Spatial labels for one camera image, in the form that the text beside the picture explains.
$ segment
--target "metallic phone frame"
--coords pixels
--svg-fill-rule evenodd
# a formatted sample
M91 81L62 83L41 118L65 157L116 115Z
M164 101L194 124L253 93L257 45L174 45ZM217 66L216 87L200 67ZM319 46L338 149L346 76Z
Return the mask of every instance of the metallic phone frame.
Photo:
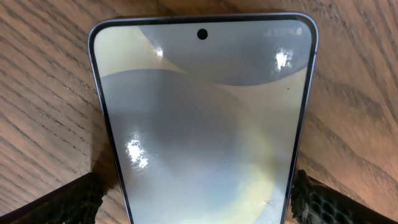
M124 187L123 175L120 168L118 153L116 151L116 146L114 143L111 123L109 121L108 110L106 109L105 98L102 91L101 79L98 73L98 67L95 60L94 40L97 33L102 29L113 26L141 26L141 25L155 25L155 24L160 25L160 24L186 24L186 23L201 23L201 22L240 22L240 21L272 21L272 20L302 21L306 23L306 25L308 25L312 36L310 58L308 61L307 74L305 77L300 116L298 118L292 161L290 163L289 179L287 182L284 207L282 210L282 217L280 220L280 223L283 224L286 219L286 211L289 205L290 190L292 188L292 181L294 178L294 170L296 166L297 154L299 151L303 122L307 110L308 96L310 94L310 89L311 89L312 75L315 68L315 59L318 52L319 31L315 21L310 16L301 12L270 12L270 13L255 13L255 14L225 14L225 15L214 15L214 16L170 16L170 17L110 19L107 21L100 22L97 25L95 25L94 28L92 28L92 30L88 35L88 41L87 41L88 55L90 57L91 67L93 69L93 75L98 92L98 98L99 102L101 103L101 109L105 119L106 131L108 133L111 147L113 150L114 161L116 163L116 170L118 172L119 181L122 188L124 204L126 206L126 211L130 223L133 224L134 221L132 219L126 188Z

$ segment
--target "phone screen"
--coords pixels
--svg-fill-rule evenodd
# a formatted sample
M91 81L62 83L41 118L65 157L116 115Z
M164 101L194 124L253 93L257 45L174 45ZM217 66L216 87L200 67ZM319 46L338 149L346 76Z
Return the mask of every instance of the phone screen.
M135 224L281 222L313 33L294 19L96 33L91 57Z

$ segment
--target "brown wooden background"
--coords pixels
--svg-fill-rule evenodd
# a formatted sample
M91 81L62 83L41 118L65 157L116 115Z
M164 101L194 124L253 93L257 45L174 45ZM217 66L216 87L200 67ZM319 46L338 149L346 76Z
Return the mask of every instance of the brown wooden background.
M0 0L0 215L113 166L86 51L99 21L303 11L320 50L298 167L398 220L398 1ZM127 223L120 188L98 223Z

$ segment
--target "smartphone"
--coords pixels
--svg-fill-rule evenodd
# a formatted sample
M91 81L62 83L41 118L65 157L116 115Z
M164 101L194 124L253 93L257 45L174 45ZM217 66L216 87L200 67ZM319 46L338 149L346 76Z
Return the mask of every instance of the smartphone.
M296 12L96 25L89 55L130 222L284 222L317 46Z

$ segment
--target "phone display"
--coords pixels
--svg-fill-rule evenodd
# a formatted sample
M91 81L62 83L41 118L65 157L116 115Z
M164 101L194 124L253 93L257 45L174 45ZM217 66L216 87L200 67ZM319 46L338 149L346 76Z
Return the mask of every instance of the phone display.
M129 218L280 223L317 42L297 13L96 26L90 57Z

